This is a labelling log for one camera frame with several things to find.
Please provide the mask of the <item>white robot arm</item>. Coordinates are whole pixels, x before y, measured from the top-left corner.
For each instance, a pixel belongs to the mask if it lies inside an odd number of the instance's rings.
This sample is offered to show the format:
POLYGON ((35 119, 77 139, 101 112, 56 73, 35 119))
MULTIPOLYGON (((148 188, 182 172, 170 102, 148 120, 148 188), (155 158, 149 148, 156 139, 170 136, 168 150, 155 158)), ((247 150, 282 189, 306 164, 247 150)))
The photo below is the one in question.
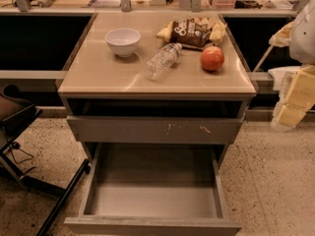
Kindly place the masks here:
POLYGON ((292 59, 301 63, 296 72, 285 72, 271 126, 279 132, 295 128, 315 105, 315 0, 295 20, 269 40, 277 47, 289 47, 292 59))

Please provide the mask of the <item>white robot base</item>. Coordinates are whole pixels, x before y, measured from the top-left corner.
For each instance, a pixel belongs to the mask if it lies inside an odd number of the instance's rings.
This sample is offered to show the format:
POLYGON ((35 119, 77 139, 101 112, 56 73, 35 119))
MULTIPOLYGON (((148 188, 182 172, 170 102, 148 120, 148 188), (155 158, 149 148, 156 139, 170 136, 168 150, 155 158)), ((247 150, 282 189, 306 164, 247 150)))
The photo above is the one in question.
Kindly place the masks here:
POLYGON ((295 73, 299 69, 299 66, 285 66, 268 70, 268 74, 273 78, 273 90, 280 90, 284 75, 286 73, 295 73))

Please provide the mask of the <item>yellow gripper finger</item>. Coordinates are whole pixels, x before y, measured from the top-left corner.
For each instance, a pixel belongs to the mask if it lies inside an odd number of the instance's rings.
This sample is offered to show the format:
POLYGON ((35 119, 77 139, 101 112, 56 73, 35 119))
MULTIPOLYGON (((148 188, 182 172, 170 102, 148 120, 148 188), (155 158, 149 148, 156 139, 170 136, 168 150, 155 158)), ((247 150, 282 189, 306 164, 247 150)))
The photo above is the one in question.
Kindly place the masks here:
POLYGON ((271 126, 278 132, 294 129, 315 105, 315 66, 302 65, 296 72, 285 72, 271 126))
POLYGON ((269 44, 276 47, 285 47, 290 45, 290 33, 293 26, 293 22, 290 22, 279 29, 269 39, 269 44))

